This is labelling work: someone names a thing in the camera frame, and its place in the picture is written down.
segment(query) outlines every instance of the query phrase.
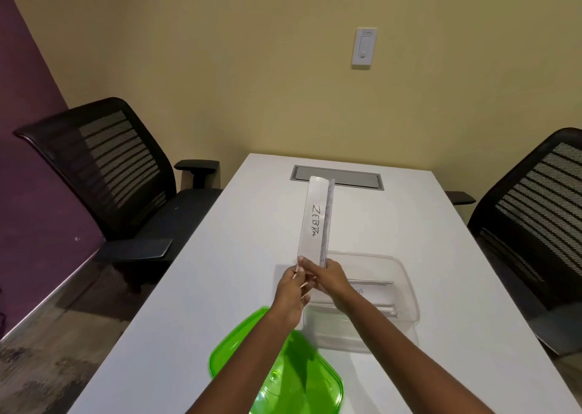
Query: green plastic lid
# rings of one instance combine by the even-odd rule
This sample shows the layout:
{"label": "green plastic lid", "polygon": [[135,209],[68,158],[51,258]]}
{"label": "green plastic lid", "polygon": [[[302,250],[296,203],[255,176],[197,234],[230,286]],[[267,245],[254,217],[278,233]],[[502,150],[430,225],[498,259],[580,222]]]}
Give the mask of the green plastic lid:
{"label": "green plastic lid", "polygon": [[[214,378],[240,343],[265,315],[263,307],[247,317],[212,352],[208,367]],[[343,383],[333,368],[298,331],[285,341],[251,414],[338,413],[343,400]]]}

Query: white wall switch plate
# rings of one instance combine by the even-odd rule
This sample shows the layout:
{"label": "white wall switch plate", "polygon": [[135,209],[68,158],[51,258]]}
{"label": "white wall switch plate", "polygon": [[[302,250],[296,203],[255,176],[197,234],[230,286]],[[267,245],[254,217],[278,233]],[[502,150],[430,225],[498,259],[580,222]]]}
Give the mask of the white wall switch plate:
{"label": "white wall switch plate", "polygon": [[369,66],[372,64],[377,30],[378,28],[358,28],[356,32],[356,41],[354,43],[352,64],[363,66]]}

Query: mesh backrest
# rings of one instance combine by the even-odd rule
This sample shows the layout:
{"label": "mesh backrest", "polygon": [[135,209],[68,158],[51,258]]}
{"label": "mesh backrest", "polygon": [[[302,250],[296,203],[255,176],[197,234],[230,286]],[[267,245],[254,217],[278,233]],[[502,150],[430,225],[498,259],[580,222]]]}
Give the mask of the mesh backrest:
{"label": "mesh backrest", "polygon": [[582,298],[582,131],[551,135],[480,201],[469,222],[551,308]]}
{"label": "mesh backrest", "polygon": [[108,240],[133,237],[176,194],[167,157],[118,98],[71,109],[15,134],[67,182]]}

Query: tabletop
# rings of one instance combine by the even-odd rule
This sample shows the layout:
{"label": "tabletop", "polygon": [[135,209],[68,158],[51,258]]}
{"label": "tabletop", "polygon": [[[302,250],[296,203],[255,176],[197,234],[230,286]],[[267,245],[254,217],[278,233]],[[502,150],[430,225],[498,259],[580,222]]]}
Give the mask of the tabletop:
{"label": "tabletop", "polygon": [[[329,249],[404,264],[429,356],[497,414],[581,412],[431,172],[252,153],[70,414],[187,410],[212,350],[294,262],[308,186],[290,180],[296,164],[382,176],[383,191],[336,187]],[[343,378],[342,413],[410,412],[371,354],[320,352]]]}

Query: right hand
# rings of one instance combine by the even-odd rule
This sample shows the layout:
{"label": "right hand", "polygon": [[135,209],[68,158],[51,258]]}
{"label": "right hand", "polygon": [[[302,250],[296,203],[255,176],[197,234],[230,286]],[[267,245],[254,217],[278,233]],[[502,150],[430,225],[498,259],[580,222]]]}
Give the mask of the right hand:
{"label": "right hand", "polygon": [[342,266],[333,259],[326,260],[326,268],[321,268],[304,256],[297,258],[297,265],[303,267],[306,275],[315,276],[314,288],[329,295],[333,304],[342,312],[346,313],[350,302],[360,297],[360,294],[350,285],[343,272]]}

